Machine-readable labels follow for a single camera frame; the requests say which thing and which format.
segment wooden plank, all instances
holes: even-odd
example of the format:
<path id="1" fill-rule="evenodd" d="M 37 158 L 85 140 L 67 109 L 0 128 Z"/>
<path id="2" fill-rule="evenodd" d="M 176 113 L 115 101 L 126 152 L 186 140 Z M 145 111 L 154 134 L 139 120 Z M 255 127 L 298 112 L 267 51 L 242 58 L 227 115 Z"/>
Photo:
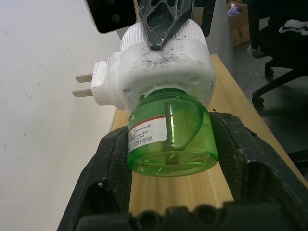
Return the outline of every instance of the wooden plank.
<path id="1" fill-rule="evenodd" d="M 215 109 L 216 112 L 238 116 L 248 128 L 268 142 L 308 186 L 217 55 L 212 55 L 212 62 L 216 84 L 209 111 Z M 126 125 L 127 121 L 127 112 L 117 110 L 112 130 Z M 222 207 L 223 202 L 231 200 L 233 198 L 225 177 L 220 165 L 216 164 L 206 172 L 178 178 L 156 178 L 133 173 L 129 209 L 135 215 L 146 209 L 164 213 L 170 206 L 184 205 L 192 210 L 199 204 Z"/>

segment floor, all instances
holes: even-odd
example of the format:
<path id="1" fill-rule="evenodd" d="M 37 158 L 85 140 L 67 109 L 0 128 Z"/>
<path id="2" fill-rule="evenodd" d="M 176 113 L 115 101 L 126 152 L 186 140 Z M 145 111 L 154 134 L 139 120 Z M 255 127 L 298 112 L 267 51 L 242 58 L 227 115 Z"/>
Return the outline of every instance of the floor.
<path id="1" fill-rule="evenodd" d="M 242 91 L 252 93 L 268 83 L 264 76 L 265 62 L 270 57 L 255 59 L 247 53 L 250 43 L 234 48 L 236 81 Z M 286 68 L 273 68 L 274 78 L 288 72 Z M 272 133 L 287 153 L 308 149 L 308 77 L 293 80 L 262 96 L 264 107 L 256 108 Z"/>

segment green plastic bottle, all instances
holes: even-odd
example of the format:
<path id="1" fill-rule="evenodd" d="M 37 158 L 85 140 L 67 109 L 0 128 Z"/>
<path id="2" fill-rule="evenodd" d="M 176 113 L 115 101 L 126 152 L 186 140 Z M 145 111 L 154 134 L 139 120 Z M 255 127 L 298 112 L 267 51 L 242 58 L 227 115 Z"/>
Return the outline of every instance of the green plastic bottle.
<path id="1" fill-rule="evenodd" d="M 128 120 L 128 165 L 155 177 L 199 173 L 218 161 L 207 109 L 174 89 L 154 91 L 139 102 Z"/>

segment white label sticker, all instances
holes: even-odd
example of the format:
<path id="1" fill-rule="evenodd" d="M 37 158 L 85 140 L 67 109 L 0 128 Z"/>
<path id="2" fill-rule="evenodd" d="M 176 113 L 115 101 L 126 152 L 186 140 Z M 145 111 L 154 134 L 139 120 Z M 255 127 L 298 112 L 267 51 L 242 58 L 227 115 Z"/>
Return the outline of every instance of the white label sticker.
<path id="1" fill-rule="evenodd" d="M 146 120 L 128 133 L 128 153 L 141 146 L 166 139 L 167 128 L 164 116 Z"/>

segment office chair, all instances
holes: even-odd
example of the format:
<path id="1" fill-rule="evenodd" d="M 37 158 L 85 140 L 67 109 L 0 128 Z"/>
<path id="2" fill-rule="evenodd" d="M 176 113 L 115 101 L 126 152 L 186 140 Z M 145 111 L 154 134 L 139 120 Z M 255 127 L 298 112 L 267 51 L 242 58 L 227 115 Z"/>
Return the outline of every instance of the office chair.
<path id="1" fill-rule="evenodd" d="M 308 75 L 307 55 L 300 48 L 290 46 L 287 41 L 278 38 L 273 33 L 272 28 L 268 26 L 259 30 L 259 20 L 269 17 L 275 7 L 277 7 L 277 4 L 281 4 L 282 2 L 283 0 L 246 0 L 252 55 L 256 58 L 264 56 L 273 58 L 265 64 L 265 77 L 268 79 L 273 77 L 274 71 L 272 67 L 291 69 L 288 73 L 256 90 L 252 94 L 252 103 L 254 106 L 263 106 L 264 99 L 261 98 L 261 95 L 282 84 Z M 254 53 L 254 51 L 260 51 L 260 49 L 265 55 L 260 56 L 260 53 Z"/>

